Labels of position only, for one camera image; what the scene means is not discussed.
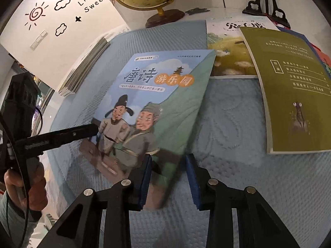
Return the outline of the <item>person left hand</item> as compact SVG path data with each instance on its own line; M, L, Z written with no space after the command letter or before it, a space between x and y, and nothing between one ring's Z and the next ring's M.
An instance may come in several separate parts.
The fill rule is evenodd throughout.
M38 162L35 170L30 173L29 176L32 180L32 185L29 190L30 209L32 211L42 211L48 204L43 164ZM24 185L20 174L9 169L4 175L4 181L7 194L15 206L22 211L26 211L26 198L19 199L17 194L18 188Z

